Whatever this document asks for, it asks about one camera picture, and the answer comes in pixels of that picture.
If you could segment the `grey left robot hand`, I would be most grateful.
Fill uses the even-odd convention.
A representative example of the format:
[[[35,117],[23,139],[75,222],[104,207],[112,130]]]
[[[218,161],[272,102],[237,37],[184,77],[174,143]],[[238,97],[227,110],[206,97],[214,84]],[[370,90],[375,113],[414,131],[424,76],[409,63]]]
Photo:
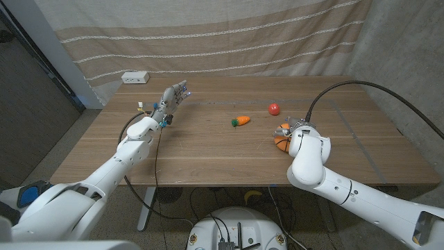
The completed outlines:
[[[187,81],[183,80],[178,84],[168,87],[160,102],[155,107],[154,111],[150,115],[157,123],[162,127],[166,125],[171,125],[173,120],[173,113],[177,110],[180,103],[191,95],[191,92],[187,91],[186,87]]]

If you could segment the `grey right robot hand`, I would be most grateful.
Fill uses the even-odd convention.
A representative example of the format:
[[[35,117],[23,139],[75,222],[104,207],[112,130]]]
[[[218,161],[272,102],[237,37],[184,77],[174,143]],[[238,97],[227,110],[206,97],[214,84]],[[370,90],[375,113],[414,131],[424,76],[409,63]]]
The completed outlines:
[[[302,130],[312,130],[315,129],[316,125],[307,122],[305,119],[286,117],[285,123],[279,125],[273,132],[273,137],[286,137],[290,138],[294,132]]]

